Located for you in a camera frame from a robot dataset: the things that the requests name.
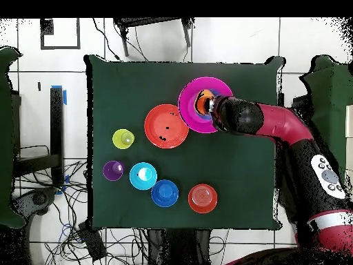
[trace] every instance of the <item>black metal stand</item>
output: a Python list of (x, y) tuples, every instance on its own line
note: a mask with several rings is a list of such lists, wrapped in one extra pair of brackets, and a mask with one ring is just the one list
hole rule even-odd
[(35, 215), (45, 215), (54, 201), (54, 187), (31, 190), (12, 202), (12, 209), (25, 219), (23, 228), (0, 225), (0, 265), (32, 265), (30, 227)]
[[(20, 151), (19, 111), (21, 97), (17, 92), (12, 94), (12, 111), (14, 117), (15, 152)], [(16, 158), (14, 176), (20, 177), (39, 170), (51, 168), (52, 183), (60, 187), (63, 178), (63, 91), (62, 88), (50, 89), (50, 155), (31, 158)]]
[(148, 230), (148, 265), (211, 265), (211, 230)]
[(127, 45), (127, 35), (128, 28), (132, 28), (135, 26), (143, 26), (151, 23), (158, 23), (163, 21), (170, 21), (175, 19), (181, 19), (181, 23), (183, 24), (183, 30), (185, 35), (186, 45), (190, 47), (190, 38), (188, 29), (191, 27), (191, 18), (182, 18), (182, 17), (140, 17), (140, 18), (113, 18), (114, 23), (119, 27), (121, 40), (123, 42), (123, 48), (125, 56), (129, 56), (128, 45)]

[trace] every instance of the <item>floor tile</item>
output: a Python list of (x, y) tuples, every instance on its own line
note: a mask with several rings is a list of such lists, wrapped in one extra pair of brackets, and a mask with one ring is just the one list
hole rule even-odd
[(264, 63), (278, 44), (278, 17), (197, 17), (193, 62)]
[[(64, 160), (64, 164), (70, 165), (73, 164), (74, 160), (66, 159)], [(67, 171), (66, 175), (71, 175), (74, 172), (74, 166), (65, 167)], [(73, 184), (85, 184), (85, 178), (83, 176), (83, 171), (85, 170), (85, 166), (80, 168), (71, 178), (70, 181)], [(81, 222), (84, 222), (87, 219), (87, 194), (77, 192), (72, 187), (66, 188), (65, 192), (67, 192), (67, 200), (70, 202), (70, 205), (73, 206), (73, 209), (76, 214), (77, 224), (76, 227)], [(63, 241), (65, 239), (66, 233), (63, 224), (73, 225), (73, 217), (74, 213), (68, 208), (68, 201), (65, 198), (64, 194), (57, 194), (54, 198), (54, 203), (49, 206), (49, 211), (42, 216), (34, 216), (32, 221), (32, 226), (30, 229), (30, 241), (31, 242), (58, 242), (60, 240)]]
[(210, 243), (223, 243), (223, 242), (229, 242), (229, 234), (230, 234), (230, 229), (220, 229), (220, 228), (215, 228), (211, 231), (211, 236), (210, 236)]
[(227, 243), (273, 243), (273, 230), (230, 230)]
[[(152, 23), (145, 26), (137, 26), (128, 29), (128, 41), (138, 50), (139, 40), (142, 53), (149, 61), (177, 61), (182, 62), (186, 54), (186, 42), (183, 32), (183, 26), (180, 19), (165, 21), (161, 23)], [(113, 26), (111, 18), (105, 19), (105, 34), (108, 39), (108, 45), (114, 54), (118, 55), (123, 61), (145, 61), (143, 56), (130, 44), (128, 44), (129, 57), (125, 57), (123, 43)], [(108, 46), (105, 46), (106, 59), (116, 61), (114, 55), (110, 52)], [(186, 55), (185, 62), (190, 60), (190, 48)]]
[[(219, 246), (219, 244), (210, 244), (210, 251), (219, 251), (221, 249)], [(226, 244), (224, 255), (222, 251), (216, 255), (211, 255), (210, 259), (212, 265), (224, 265), (234, 260), (240, 259), (246, 255), (267, 249), (273, 249), (273, 244)]]
[[(57, 244), (47, 244), (49, 249), (53, 252), (57, 252), (59, 254), (59, 249), (57, 248)], [(78, 248), (71, 249), (73, 253), (80, 259), (82, 257), (86, 257), (88, 255), (88, 250), (85, 247), (85, 244), (82, 246), (75, 245)], [(62, 258), (60, 255), (56, 255), (53, 259), (50, 255), (50, 251), (46, 248), (44, 243), (30, 243), (30, 254), (32, 258), (32, 265), (105, 265), (105, 258), (101, 259), (101, 261), (97, 260), (92, 263), (92, 258), (82, 259), (79, 262), (75, 260), (74, 255), (71, 253), (69, 248), (65, 249), (66, 259)]]
[[(53, 19), (56, 44), (62, 39), (63, 21)], [(103, 31), (103, 19), (96, 19), (98, 29)], [(20, 71), (85, 71), (83, 56), (85, 54), (104, 54), (104, 37), (94, 27), (91, 18), (80, 19), (81, 49), (41, 50), (39, 19), (19, 20), (19, 51), (23, 56), (19, 59)]]
[(87, 156), (87, 79), (85, 73), (20, 72), (21, 146), (50, 147), (50, 88), (62, 86), (64, 157)]
[(353, 170), (353, 138), (346, 139), (345, 168)]
[(278, 219), (282, 223), (282, 228), (275, 231), (276, 243), (282, 244), (295, 244), (294, 233), (291, 224), (289, 223), (285, 210), (282, 206), (278, 205)]
[(17, 79), (17, 73), (16, 72), (9, 72), (8, 73), (8, 78), (11, 81), (11, 86), (12, 86), (12, 90), (19, 90), (19, 83), (18, 83), (18, 79)]
[(286, 59), (284, 72), (308, 72), (316, 55), (330, 55), (336, 61), (352, 60), (352, 47), (342, 37), (337, 18), (281, 17), (279, 54)]
[(345, 136), (353, 137), (353, 105), (345, 107)]
[(284, 94), (284, 106), (292, 106), (293, 98), (307, 94), (306, 87), (299, 79), (301, 75), (283, 74), (282, 75), (282, 93)]
[[(147, 239), (142, 234), (142, 241), (147, 243)], [(139, 232), (135, 230), (136, 238), (139, 239)], [(107, 228), (107, 242), (108, 243), (115, 243), (119, 242), (129, 242), (131, 243), (134, 239), (134, 231), (131, 228)]]
[[(142, 252), (136, 243), (130, 244), (106, 244), (107, 247), (107, 265), (147, 265), (147, 259), (143, 258)], [(145, 256), (148, 256), (148, 245), (145, 244)]]
[[(0, 47), (17, 48), (17, 19), (0, 19)], [(10, 71), (17, 71), (17, 61), (10, 66)]]

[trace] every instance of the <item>white tile floor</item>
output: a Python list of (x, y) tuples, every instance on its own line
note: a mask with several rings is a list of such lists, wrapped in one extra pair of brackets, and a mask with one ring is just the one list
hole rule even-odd
[[(130, 56), (125, 57), (120, 36), (116, 33), (112, 19), (95, 19), (97, 28), (104, 31), (109, 47), (124, 61), (143, 61), (143, 57), (130, 45)], [(54, 19), (54, 36), (45, 36), (45, 45), (74, 46), (77, 43), (74, 30), (75, 20)], [(61, 85), (67, 90), (68, 102), (64, 106), (65, 123), (65, 165), (76, 161), (85, 161), (87, 156), (87, 89), (85, 83), (85, 54), (96, 54), (114, 61), (107, 41), (95, 29), (92, 19), (80, 19), (80, 50), (41, 50), (39, 19), (0, 19), (0, 46), (14, 46), (23, 54), (19, 61), (10, 67), (9, 78), (14, 90), (22, 96), (21, 107), (21, 146), (38, 144), (50, 145), (49, 136), (49, 88)], [(141, 49), (150, 61), (183, 61), (186, 43), (183, 28), (179, 20), (156, 23), (138, 27), (136, 30)], [(263, 63), (271, 56), (285, 57), (283, 68), (282, 92), (285, 94), (285, 105), (290, 106), (292, 99), (307, 93), (299, 76), (310, 68), (311, 59), (315, 55), (328, 54), (337, 61), (352, 60), (351, 47), (342, 39), (339, 25), (333, 19), (309, 18), (199, 18), (195, 19), (193, 30), (193, 62), (225, 62), (225, 63)], [(135, 30), (128, 33), (129, 42), (138, 47)], [(185, 61), (191, 61), (191, 49)], [(45, 154), (43, 149), (27, 149), (22, 156)], [(84, 183), (83, 169), (74, 178)], [(21, 182), (28, 187), (29, 183)], [(87, 217), (87, 195), (81, 193), (74, 206), (78, 222)], [(61, 213), (61, 220), (68, 223), (67, 202), (63, 195), (56, 195), (55, 204)], [(283, 209), (279, 207), (279, 220), (283, 224), (281, 230), (230, 230), (225, 250), (212, 255), (212, 265), (220, 265), (249, 253), (274, 247), (294, 246), (294, 235)], [(62, 225), (58, 210), (50, 207), (43, 217), (36, 216), (30, 233), (30, 249), (34, 265), (44, 265), (49, 252), (45, 248), (47, 242), (54, 248), (59, 241)], [(114, 255), (131, 255), (137, 252), (137, 246), (131, 247), (131, 237), (126, 237), (121, 244), (115, 239), (132, 234), (130, 229), (114, 229), (103, 231), (103, 240), (108, 252)], [(213, 230), (212, 236), (225, 239), (227, 230)], [(210, 252), (222, 249), (221, 240), (213, 238)], [(87, 251), (80, 250), (80, 255)], [(141, 264), (140, 258), (135, 262)], [(131, 258), (123, 258), (132, 263)], [(116, 259), (102, 260), (103, 265), (123, 265)], [(101, 265), (99, 262), (85, 260), (82, 265)], [(65, 262), (63, 265), (78, 265), (76, 262)]]

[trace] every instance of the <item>metal frame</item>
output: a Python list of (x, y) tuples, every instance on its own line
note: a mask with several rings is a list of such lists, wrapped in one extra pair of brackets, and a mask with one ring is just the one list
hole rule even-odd
[(184, 36), (186, 41), (186, 46), (190, 47), (190, 38), (188, 29), (190, 28), (190, 18), (182, 18), (182, 17), (173, 17), (171, 19), (164, 20), (163, 17), (141, 17), (141, 20), (138, 19), (129, 22), (124, 22), (122, 19), (113, 18), (114, 23), (119, 27), (121, 40), (123, 42), (124, 53), (126, 57), (129, 57), (128, 52), (128, 45), (127, 45), (127, 35), (128, 35), (128, 28), (135, 27), (135, 26), (142, 26), (144, 24), (151, 24), (151, 23), (158, 23), (164, 21), (170, 21), (175, 19), (180, 19), (181, 23), (183, 24)]
[[(15, 150), (19, 149), (19, 105), (18, 96), (12, 96), (14, 116), (14, 140)], [(15, 158), (14, 176), (20, 177), (38, 170), (51, 168), (52, 183), (60, 187), (64, 183), (63, 178), (63, 90), (62, 88), (50, 89), (50, 155), (31, 158)]]
[(57, 49), (81, 49), (81, 38), (80, 38), (80, 18), (76, 20), (76, 34), (77, 34), (77, 46), (45, 46), (44, 35), (53, 35), (53, 32), (44, 32), (41, 27), (41, 50), (57, 50)]

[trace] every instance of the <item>yellow-green cup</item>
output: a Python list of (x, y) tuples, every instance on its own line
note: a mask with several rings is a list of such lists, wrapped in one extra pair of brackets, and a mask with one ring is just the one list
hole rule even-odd
[(113, 134), (113, 144), (119, 149), (129, 148), (134, 140), (134, 135), (127, 129), (119, 129)]

